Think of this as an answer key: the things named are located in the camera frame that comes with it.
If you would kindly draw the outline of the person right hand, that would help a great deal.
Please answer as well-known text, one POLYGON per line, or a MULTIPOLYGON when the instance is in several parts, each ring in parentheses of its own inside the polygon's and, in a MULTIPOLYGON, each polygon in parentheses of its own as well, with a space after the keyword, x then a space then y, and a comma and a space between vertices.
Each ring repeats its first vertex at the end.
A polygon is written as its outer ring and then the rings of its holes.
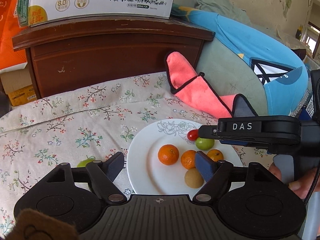
MULTIPOLYGON (((273 175, 275 175, 279 180, 281 180, 281 171, 277 168, 274 163, 272 163, 268 169, 273 175)), ((292 181, 289 183, 289 188, 301 199, 305 199, 308 191, 311 187, 313 179, 316 175, 317 168, 312 168, 308 170, 304 176, 302 176, 297 181, 292 181)))

